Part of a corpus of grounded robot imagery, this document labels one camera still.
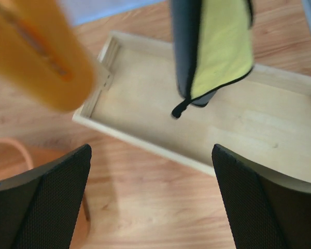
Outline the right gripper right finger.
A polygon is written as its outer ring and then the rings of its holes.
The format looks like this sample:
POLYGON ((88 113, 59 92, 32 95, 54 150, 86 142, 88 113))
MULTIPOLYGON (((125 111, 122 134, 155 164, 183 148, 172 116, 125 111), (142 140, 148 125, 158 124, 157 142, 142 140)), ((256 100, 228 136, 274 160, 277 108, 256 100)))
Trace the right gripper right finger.
POLYGON ((236 248, 311 248, 311 183, 220 144, 211 156, 236 248))

